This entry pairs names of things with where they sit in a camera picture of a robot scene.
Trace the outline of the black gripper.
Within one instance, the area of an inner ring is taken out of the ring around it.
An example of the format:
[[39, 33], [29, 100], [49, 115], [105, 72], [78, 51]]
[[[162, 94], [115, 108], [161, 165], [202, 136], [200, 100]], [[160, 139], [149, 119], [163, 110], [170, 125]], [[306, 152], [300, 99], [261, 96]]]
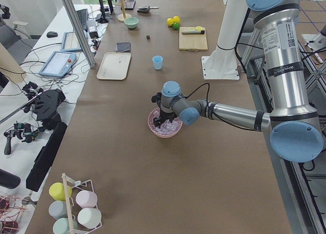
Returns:
[[165, 120], [169, 120], [169, 122], [172, 123], [176, 118], [176, 114], [171, 108], [167, 108], [163, 104], [160, 104], [159, 108], [159, 117], [153, 119], [153, 124], [156, 128], [160, 129]]

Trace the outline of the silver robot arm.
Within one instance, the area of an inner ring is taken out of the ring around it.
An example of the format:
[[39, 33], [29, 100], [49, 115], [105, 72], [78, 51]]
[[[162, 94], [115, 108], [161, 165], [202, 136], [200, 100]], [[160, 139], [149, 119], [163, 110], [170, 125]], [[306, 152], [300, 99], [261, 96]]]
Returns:
[[235, 48], [247, 17], [253, 18], [250, 42], [262, 47], [257, 82], [266, 95], [270, 112], [255, 111], [210, 102], [190, 100], [175, 81], [166, 82], [152, 97], [159, 107], [153, 124], [180, 119], [191, 125], [199, 117], [220, 120], [231, 126], [269, 134], [270, 146], [281, 158], [304, 163], [314, 160], [324, 148], [318, 112], [309, 104], [301, 46], [296, 24], [300, 0], [228, 0], [215, 51], [202, 58], [205, 79], [233, 79]]

